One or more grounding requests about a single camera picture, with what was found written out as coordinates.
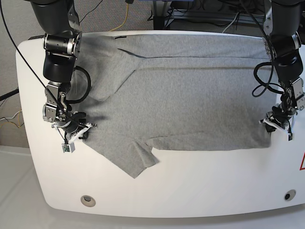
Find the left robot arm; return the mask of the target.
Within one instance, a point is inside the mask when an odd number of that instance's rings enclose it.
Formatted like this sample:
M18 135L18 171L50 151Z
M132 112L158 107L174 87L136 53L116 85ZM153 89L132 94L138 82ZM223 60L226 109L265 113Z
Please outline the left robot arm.
M259 85L281 96L280 104L273 106L260 123L265 124L269 133L276 130L287 132L289 140L293 136L291 118L305 108L304 81L301 78L303 62L299 53L305 42L304 8L303 0L265 1L263 40L270 61L258 64L254 69ZM274 83L271 80L263 82L258 78L258 70L265 66L270 66L271 72L277 74L277 86L281 91L272 87Z

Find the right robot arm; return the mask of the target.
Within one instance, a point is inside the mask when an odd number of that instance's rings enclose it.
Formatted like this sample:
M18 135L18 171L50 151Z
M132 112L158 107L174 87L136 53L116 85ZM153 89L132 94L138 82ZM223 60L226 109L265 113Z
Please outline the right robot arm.
M71 107L84 101L91 90L89 73L76 65L82 31L74 1L32 0L31 6L45 32L43 76L49 82L45 90L47 102L43 109L43 119L64 131L62 138L65 145L69 144L73 137L86 139L87 131L91 127L91 124L86 122L86 113L73 113ZM81 98L69 100L67 95L75 71L86 76L87 88Z

